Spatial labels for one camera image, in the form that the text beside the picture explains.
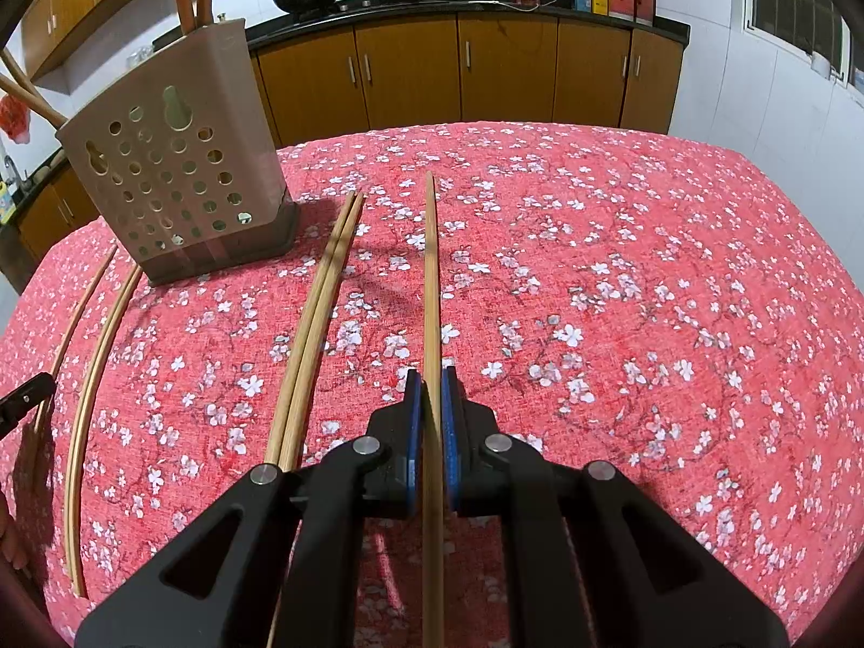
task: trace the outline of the tablecloth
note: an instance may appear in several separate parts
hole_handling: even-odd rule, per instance
[[[72,595],[62,498],[86,364],[131,270],[120,248],[59,374],[45,486],[0,480],[51,619],[72,641],[112,589],[261,461],[317,261],[349,190],[357,228],[304,461],[360,435],[422,358],[423,177],[439,183],[442,353],[502,430],[551,461],[606,458],[798,636],[861,547],[862,296],[782,192],[737,153],[613,129],[511,123],[370,132],[279,152],[301,203],[283,257],[141,281],[98,390]],[[47,369],[115,241],[51,249],[0,342],[0,390]],[[449,518],[448,645],[504,648],[494,520]],[[420,644],[418,522],[370,522],[355,645]],[[141,616],[141,620],[158,620]]]

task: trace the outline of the yellow box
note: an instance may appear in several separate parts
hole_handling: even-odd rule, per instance
[[[591,11],[594,14],[609,14],[609,0],[591,0]]]

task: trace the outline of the perforated plastic container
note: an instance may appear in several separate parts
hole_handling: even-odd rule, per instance
[[[105,221],[154,283],[278,255],[296,207],[243,19],[196,29],[57,131]]]

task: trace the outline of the metal screw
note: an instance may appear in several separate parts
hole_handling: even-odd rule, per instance
[[[504,434],[491,434],[487,436],[485,445],[493,453],[505,453],[513,448],[513,441]]]
[[[275,465],[271,465],[271,463],[262,463],[261,465],[256,465],[256,467],[252,468],[249,478],[255,484],[270,484],[275,480],[278,471],[279,468]]]
[[[381,448],[381,441],[375,436],[360,436],[357,441],[354,441],[353,449],[355,453],[360,455],[372,455]]]
[[[611,480],[615,477],[615,466],[608,461],[594,461],[589,464],[589,475],[595,480]]]

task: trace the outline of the black countertop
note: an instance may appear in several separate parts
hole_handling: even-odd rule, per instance
[[[265,46],[289,41],[291,38],[327,31],[341,26],[377,19],[405,16],[422,16],[429,14],[454,14],[455,12],[524,12],[559,18],[585,21],[591,24],[614,26],[618,29],[641,29],[650,31],[672,41],[677,41],[685,48],[690,43],[690,25],[674,19],[655,17],[654,26],[637,24],[615,17],[606,17],[588,12],[576,12],[572,8],[573,0],[541,0],[541,5],[526,8],[516,5],[515,0],[340,0],[329,12],[310,12],[297,21],[293,14],[276,17],[246,29],[246,42],[250,51],[256,51]],[[153,42],[156,51],[180,38],[180,27],[175,27]]]

